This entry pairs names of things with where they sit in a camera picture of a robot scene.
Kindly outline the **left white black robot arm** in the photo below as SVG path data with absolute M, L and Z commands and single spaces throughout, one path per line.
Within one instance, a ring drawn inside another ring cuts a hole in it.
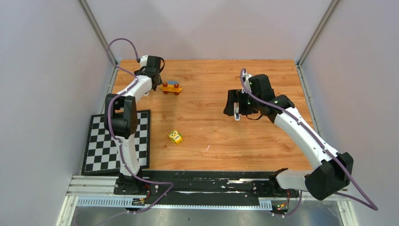
M 160 73 L 165 61 L 159 56 L 145 55 L 139 58 L 140 69 L 135 71 L 133 81 L 116 94 L 105 99 L 105 128 L 119 148 L 120 180 L 132 194 L 140 194 L 144 184 L 162 185 L 139 176 L 140 165 L 136 157 L 134 134 L 138 127 L 137 102 L 150 90 L 162 84 Z

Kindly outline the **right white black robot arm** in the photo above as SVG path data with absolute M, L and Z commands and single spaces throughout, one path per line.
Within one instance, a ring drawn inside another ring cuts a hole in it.
M 259 113 L 282 129 L 300 148 L 312 169 L 287 168 L 269 176 L 269 191 L 282 196 L 288 189 L 309 192 L 315 199 L 327 197 L 346 188 L 351 180 L 353 158 L 327 144 L 302 118 L 295 104 L 285 95 L 275 95 L 265 74 L 241 76 L 242 89 L 230 89 L 223 113 L 239 121 L 241 116 Z

